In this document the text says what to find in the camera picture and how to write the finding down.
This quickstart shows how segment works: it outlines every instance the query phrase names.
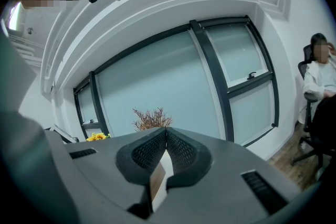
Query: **woman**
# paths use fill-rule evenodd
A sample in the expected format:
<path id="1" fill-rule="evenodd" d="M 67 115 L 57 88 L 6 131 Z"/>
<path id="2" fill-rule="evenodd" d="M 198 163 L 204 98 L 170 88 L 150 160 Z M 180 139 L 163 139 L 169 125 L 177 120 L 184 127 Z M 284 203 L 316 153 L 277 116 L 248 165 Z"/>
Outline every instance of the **woman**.
<path id="1" fill-rule="evenodd" d="M 311 51 L 303 92 L 319 100 L 311 105 L 312 131 L 336 145 L 336 51 L 321 33 L 311 37 Z"/>

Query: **chair base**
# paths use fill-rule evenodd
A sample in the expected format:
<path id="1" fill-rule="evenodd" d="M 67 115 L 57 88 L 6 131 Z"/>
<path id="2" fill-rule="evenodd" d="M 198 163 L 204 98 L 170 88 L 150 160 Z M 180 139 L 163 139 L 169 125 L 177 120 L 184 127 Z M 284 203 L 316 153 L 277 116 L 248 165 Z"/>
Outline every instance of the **chair base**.
<path id="1" fill-rule="evenodd" d="M 323 154 L 318 152 L 317 150 L 312 150 L 306 154 L 303 154 L 302 156 L 300 157 L 297 157 L 295 159 L 293 159 L 291 162 L 290 162 L 290 165 L 294 165 L 296 162 L 299 162 L 303 159 L 306 159 L 306 158 L 309 158 L 311 156 L 314 156 L 314 155 L 317 155 L 318 159 L 319 159 L 319 164 L 318 164 L 318 169 L 323 167 Z"/>

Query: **window handle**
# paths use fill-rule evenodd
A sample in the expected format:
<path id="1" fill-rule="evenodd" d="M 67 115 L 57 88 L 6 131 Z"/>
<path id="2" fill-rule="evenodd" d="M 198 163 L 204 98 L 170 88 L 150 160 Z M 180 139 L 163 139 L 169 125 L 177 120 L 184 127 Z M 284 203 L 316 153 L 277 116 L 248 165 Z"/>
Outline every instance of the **window handle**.
<path id="1" fill-rule="evenodd" d="M 250 74 L 248 74 L 248 78 L 247 80 L 253 79 L 255 77 L 254 74 L 256 74 L 257 72 L 251 72 Z"/>

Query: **light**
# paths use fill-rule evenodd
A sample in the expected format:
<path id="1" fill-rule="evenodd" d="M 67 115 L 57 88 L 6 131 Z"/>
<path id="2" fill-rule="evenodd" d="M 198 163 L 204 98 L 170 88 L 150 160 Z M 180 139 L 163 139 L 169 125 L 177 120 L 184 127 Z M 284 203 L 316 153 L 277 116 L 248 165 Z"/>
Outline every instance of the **light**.
<path id="1" fill-rule="evenodd" d="M 9 37 L 9 34 L 7 32 L 7 28 L 6 28 L 6 25 L 5 25 L 5 22 L 4 22 L 3 19 L 1 19 L 0 24 L 1 24 L 1 28 L 2 28 L 2 31 L 4 32 L 5 36 Z"/>
<path id="2" fill-rule="evenodd" d="M 11 30 L 16 30 L 17 27 L 17 19 L 19 16 L 19 10 L 21 7 L 21 2 L 19 2 L 14 8 L 11 10 L 11 18 L 9 20 L 9 28 Z"/>

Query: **vent slot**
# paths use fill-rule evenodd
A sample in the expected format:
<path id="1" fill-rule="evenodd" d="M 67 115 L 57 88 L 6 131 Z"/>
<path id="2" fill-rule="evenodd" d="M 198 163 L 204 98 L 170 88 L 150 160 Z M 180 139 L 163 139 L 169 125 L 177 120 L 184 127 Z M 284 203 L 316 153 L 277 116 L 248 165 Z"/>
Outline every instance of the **vent slot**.
<path id="1" fill-rule="evenodd" d="M 96 153 L 97 151 L 94 150 L 93 148 L 89 148 L 87 150 L 83 150 L 83 151 L 75 151 L 75 152 L 71 152 L 70 156 L 73 159 L 77 159 L 77 158 L 82 158 L 88 155 L 91 155 L 93 153 Z"/>
<path id="2" fill-rule="evenodd" d="M 270 215 L 279 211 L 287 202 L 256 172 L 246 172 L 242 178 L 257 196 Z"/>

